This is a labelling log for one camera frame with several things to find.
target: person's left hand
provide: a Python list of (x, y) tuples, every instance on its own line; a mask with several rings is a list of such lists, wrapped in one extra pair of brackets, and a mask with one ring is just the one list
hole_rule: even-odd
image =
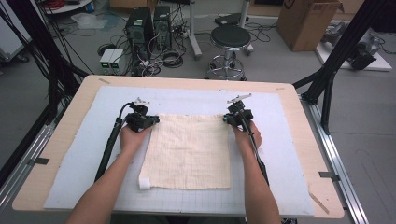
[(150, 131), (151, 127), (140, 133), (132, 131), (128, 126), (123, 127), (120, 132), (121, 153), (127, 153), (133, 156), (140, 146), (142, 146), (145, 136)]

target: cloth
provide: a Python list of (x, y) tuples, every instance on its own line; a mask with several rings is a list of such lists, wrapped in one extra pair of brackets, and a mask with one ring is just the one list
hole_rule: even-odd
[(222, 115), (159, 114), (139, 176), (141, 189), (227, 189), (228, 124)]

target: person's left arm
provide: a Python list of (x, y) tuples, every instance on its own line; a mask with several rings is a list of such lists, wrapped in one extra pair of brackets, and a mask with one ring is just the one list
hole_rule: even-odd
[(120, 155), (102, 177), (82, 195), (66, 223), (106, 223), (116, 203), (131, 159), (150, 130), (148, 128), (141, 133), (135, 133), (128, 127), (122, 128)]

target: forearm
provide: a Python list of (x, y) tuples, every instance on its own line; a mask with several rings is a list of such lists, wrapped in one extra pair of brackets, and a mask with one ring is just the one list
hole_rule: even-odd
[(66, 223), (105, 223), (116, 203), (133, 154), (121, 153), (81, 197)]
[(265, 182), (251, 147), (242, 150), (242, 158), (245, 169), (245, 207), (248, 223), (280, 223), (275, 198)]

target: person's right arm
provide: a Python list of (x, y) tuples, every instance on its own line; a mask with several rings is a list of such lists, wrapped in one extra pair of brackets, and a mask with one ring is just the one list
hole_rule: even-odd
[[(253, 121), (250, 122), (251, 131), (257, 147), (262, 143), (260, 131)], [(241, 151), (245, 171), (245, 209), (249, 224), (278, 224), (280, 223), (279, 210), (270, 188), (256, 161), (253, 145), (248, 133), (233, 127), (236, 143)]]

